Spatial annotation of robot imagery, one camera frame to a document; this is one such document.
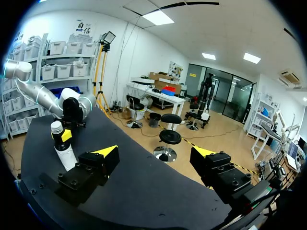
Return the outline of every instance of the black chair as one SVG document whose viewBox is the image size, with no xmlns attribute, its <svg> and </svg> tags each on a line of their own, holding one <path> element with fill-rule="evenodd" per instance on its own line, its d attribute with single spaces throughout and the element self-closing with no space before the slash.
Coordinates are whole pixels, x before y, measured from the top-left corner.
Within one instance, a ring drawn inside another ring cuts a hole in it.
<svg viewBox="0 0 307 230">
<path fill-rule="evenodd" d="M 193 110 L 198 109 L 198 104 L 190 104 L 190 109 L 192 110 L 189 114 L 190 117 L 194 118 L 193 121 L 187 123 L 187 128 L 193 131 L 197 131 L 198 128 L 196 127 L 196 120 L 201 119 L 201 115 L 198 113 L 193 112 Z"/>
<path fill-rule="evenodd" d="M 171 123 L 172 129 L 174 124 L 181 123 L 181 117 L 175 114 L 164 114 L 161 117 L 161 121 Z M 176 145 L 181 142 L 181 135 L 176 131 L 165 129 L 159 135 L 161 141 L 166 143 L 166 146 L 159 146 L 154 149 L 154 156 L 164 162 L 173 162 L 177 158 L 176 152 L 169 148 L 169 145 Z"/>
<path fill-rule="evenodd" d="M 129 128 L 142 128 L 143 124 L 136 120 L 136 116 L 137 116 L 137 112 L 139 110 L 144 109 L 145 106 L 140 103 L 139 98 L 132 97 L 130 95 L 127 95 L 126 98 L 127 98 L 127 101 L 129 102 L 129 108 L 135 111 L 134 120 L 127 121 L 127 126 Z"/>
</svg>

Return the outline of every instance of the ceiling light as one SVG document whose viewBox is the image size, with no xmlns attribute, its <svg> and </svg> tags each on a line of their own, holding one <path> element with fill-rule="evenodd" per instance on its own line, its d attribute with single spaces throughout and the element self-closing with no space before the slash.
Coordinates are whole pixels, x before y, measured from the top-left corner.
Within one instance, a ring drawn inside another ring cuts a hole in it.
<svg viewBox="0 0 307 230">
<path fill-rule="evenodd" d="M 255 63 L 255 64 L 258 64 L 258 62 L 260 62 L 260 60 L 261 60 L 261 58 L 256 57 L 254 55 L 251 55 L 249 53 L 245 53 L 243 59 L 246 60 L 246 61 L 250 61 L 252 63 Z"/>
<path fill-rule="evenodd" d="M 143 18 L 152 22 L 155 25 L 165 25 L 175 23 L 172 19 L 170 19 L 165 13 L 162 11 L 155 11 L 152 13 L 148 13 L 143 15 Z"/>
<path fill-rule="evenodd" d="M 212 55 L 212 54 L 205 54 L 205 53 L 202 53 L 202 55 L 203 55 L 204 58 L 211 59 L 211 60 L 216 60 L 216 59 L 215 59 L 215 56 Z"/>
</svg>

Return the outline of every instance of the black bucket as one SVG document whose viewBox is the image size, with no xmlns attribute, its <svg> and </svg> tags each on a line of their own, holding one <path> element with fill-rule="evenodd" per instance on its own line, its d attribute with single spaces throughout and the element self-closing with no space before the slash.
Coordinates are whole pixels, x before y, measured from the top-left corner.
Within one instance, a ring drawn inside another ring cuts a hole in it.
<svg viewBox="0 0 307 230">
<path fill-rule="evenodd" d="M 161 120 L 161 115 L 157 113 L 150 113 L 149 114 L 149 126 L 153 128 L 157 128 L 159 122 Z"/>
</svg>

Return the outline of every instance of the cardboard box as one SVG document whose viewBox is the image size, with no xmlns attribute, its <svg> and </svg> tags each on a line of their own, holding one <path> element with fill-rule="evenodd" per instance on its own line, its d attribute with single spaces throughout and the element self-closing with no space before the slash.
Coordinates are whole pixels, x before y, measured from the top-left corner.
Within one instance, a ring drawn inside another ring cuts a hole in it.
<svg viewBox="0 0 307 230">
<path fill-rule="evenodd" d="M 167 76 L 167 75 L 163 75 L 163 74 L 159 74 L 159 73 L 150 72 L 149 78 L 153 79 L 155 81 L 158 81 L 159 78 L 164 78 L 164 79 L 167 79 L 167 80 L 171 80 L 172 77 L 171 76 Z"/>
<path fill-rule="evenodd" d="M 162 82 L 162 81 L 159 81 L 159 80 L 155 80 L 154 85 L 159 90 L 162 90 L 164 87 L 167 87 L 167 86 L 173 87 L 176 90 L 175 94 L 180 94 L 180 91 L 181 91 L 181 85 L 174 85 L 174 84 Z"/>
</svg>

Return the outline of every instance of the yellow tripod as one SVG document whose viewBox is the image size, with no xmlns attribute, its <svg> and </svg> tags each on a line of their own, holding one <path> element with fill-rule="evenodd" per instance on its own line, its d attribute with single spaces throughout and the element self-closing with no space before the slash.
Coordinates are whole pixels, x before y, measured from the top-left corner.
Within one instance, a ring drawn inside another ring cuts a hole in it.
<svg viewBox="0 0 307 230">
<path fill-rule="evenodd" d="M 110 45 L 105 45 L 105 47 L 104 47 L 103 44 L 100 45 L 99 54 L 98 54 L 98 60 L 97 60 L 97 66 L 96 66 L 96 72 L 95 72 L 95 78 L 94 78 L 94 82 L 93 82 L 93 84 L 94 84 L 93 94 L 96 95 L 96 81 L 97 81 L 98 67 L 99 67 L 99 62 L 100 62 L 101 54 L 102 54 L 102 52 L 104 52 L 104 59 L 102 61 L 102 69 L 101 69 L 101 76 L 100 76 L 100 82 L 99 82 L 100 87 L 99 87 L 99 91 L 98 91 L 97 96 L 96 96 L 96 101 L 97 101 L 97 103 L 99 105 L 99 108 L 104 112 L 104 114 L 108 118 L 110 118 L 110 117 L 106 113 L 104 107 L 101 105 L 101 95 L 103 96 L 104 101 L 105 101 L 105 105 L 107 106 L 107 109 L 108 109 L 108 111 L 110 112 L 110 115 L 111 115 L 112 114 L 111 110 L 109 108 L 109 105 L 106 102 L 106 98 L 105 98 L 104 92 L 102 91 L 102 82 L 103 82 L 103 78 L 104 78 L 104 74 L 105 74 L 106 56 L 107 56 L 107 52 L 109 51 L 109 48 L 110 48 Z"/>
</svg>

